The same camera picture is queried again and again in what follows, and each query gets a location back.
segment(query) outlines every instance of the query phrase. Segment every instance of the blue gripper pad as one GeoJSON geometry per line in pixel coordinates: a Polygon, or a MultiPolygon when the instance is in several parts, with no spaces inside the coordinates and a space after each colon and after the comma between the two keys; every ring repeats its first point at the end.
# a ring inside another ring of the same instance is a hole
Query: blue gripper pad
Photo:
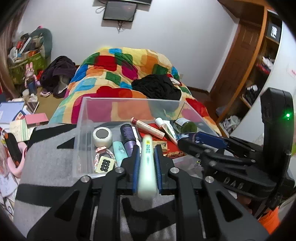
{"type": "Polygon", "coordinates": [[[217,149],[227,148],[227,142],[223,138],[216,137],[201,131],[196,134],[195,141],[200,141],[203,144],[215,147],[217,149]]]}
{"type": "Polygon", "coordinates": [[[162,191],[161,169],[160,169],[158,151],[156,146],[154,148],[154,160],[155,160],[155,168],[156,168],[157,187],[158,187],[159,193],[161,193],[162,191]]]}
{"type": "Polygon", "coordinates": [[[140,163],[141,163],[140,149],[137,148],[137,156],[136,156],[136,160],[135,160],[135,166],[133,169],[133,193],[136,193],[137,189],[138,189],[140,163]]]}

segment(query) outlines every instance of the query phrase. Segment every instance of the robotic arm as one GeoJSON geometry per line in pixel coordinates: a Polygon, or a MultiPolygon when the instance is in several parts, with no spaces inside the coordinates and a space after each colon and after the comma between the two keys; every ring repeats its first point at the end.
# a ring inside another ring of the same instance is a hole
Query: robotic arm
{"type": "MultiPolygon", "coordinates": [[[[220,147],[222,144],[236,155],[230,157],[221,154],[221,150],[214,153],[190,139],[179,140],[181,150],[200,157],[203,179],[174,167],[172,159],[163,156],[161,146],[156,146],[158,190],[161,195],[175,195],[178,241],[261,241],[269,236],[226,190],[275,208],[283,193],[294,187],[294,180],[286,176],[294,133],[292,96],[270,88],[261,96],[261,105],[265,124],[263,149],[237,138],[198,136],[203,143],[220,147]]],[[[92,180],[83,176],[35,224],[28,240],[89,240],[95,206],[98,209],[94,240],[120,240],[120,195],[133,195],[137,179],[135,163],[139,157],[135,145],[132,156],[105,177],[92,180]]]]}

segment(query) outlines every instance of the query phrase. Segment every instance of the floor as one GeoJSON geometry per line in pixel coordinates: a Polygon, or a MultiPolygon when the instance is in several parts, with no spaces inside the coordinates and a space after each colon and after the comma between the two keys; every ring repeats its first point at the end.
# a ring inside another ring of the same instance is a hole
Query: floor
{"type": "Polygon", "coordinates": [[[215,107],[213,101],[211,100],[211,98],[209,97],[208,93],[201,92],[198,90],[190,90],[190,92],[196,100],[198,100],[199,102],[203,103],[206,106],[210,117],[214,121],[216,121],[218,119],[218,116],[215,113],[216,107],[215,107]]]}
{"type": "Polygon", "coordinates": [[[45,113],[47,118],[50,120],[55,110],[62,102],[63,98],[57,99],[53,95],[48,97],[40,96],[41,87],[37,89],[37,96],[39,101],[39,106],[36,110],[36,113],[45,113]]]}

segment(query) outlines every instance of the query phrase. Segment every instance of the bed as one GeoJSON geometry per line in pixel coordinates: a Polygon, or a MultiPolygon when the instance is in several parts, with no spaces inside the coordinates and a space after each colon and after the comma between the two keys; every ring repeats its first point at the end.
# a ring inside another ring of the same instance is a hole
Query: bed
{"type": "MultiPolygon", "coordinates": [[[[68,85],[64,100],[53,114],[50,123],[76,124],[82,98],[147,98],[132,89],[131,83],[149,74],[166,74],[180,82],[177,69],[163,54],[148,49],[103,48],[89,56],[77,69],[68,85]]],[[[218,134],[215,122],[206,107],[198,102],[182,82],[175,85],[181,90],[182,101],[187,101],[218,134]]]]}

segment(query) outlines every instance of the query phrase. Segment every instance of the wall-mounted tv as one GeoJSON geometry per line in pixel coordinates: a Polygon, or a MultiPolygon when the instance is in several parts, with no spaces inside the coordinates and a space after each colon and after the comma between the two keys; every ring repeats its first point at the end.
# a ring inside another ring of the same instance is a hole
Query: wall-mounted tv
{"type": "Polygon", "coordinates": [[[151,5],[151,2],[152,2],[152,0],[120,0],[120,1],[142,3],[146,5],[151,5]]]}
{"type": "Polygon", "coordinates": [[[137,4],[122,1],[108,1],[103,16],[104,20],[132,22],[137,10],[137,4]]]}

